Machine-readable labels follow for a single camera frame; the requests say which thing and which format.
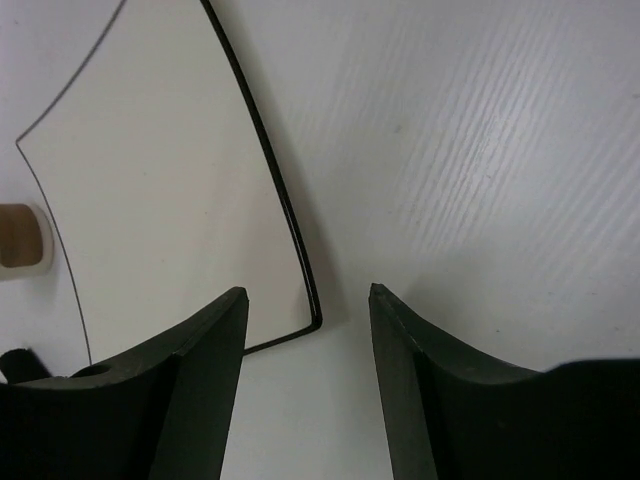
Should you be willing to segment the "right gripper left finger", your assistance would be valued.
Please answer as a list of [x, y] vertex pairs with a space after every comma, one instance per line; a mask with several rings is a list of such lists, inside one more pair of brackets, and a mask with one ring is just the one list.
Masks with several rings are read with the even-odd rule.
[[234, 287], [176, 326], [71, 376], [1, 357], [5, 479], [216, 479], [249, 300]]

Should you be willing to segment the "white square plate black rim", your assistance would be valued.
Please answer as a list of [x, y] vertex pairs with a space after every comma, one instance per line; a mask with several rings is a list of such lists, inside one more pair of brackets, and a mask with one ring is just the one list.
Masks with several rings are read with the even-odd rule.
[[92, 361], [234, 286], [249, 296], [247, 353], [321, 327], [286, 186], [209, 2], [120, 2], [16, 146], [60, 233]]

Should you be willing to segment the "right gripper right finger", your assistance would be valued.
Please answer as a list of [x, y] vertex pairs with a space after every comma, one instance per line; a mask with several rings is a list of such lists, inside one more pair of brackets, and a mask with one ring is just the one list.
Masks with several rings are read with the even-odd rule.
[[635, 479], [639, 363], [537, 372], [483, 353], [369, 293], [371, 335], [397, 479]]

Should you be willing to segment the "white cup with brown band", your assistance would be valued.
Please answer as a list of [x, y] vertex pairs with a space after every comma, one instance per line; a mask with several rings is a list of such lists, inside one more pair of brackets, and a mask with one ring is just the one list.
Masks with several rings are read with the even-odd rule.
[[1, 205], [1, 281], [45, 275], [54, 258], [49, 220], [37, 205]]

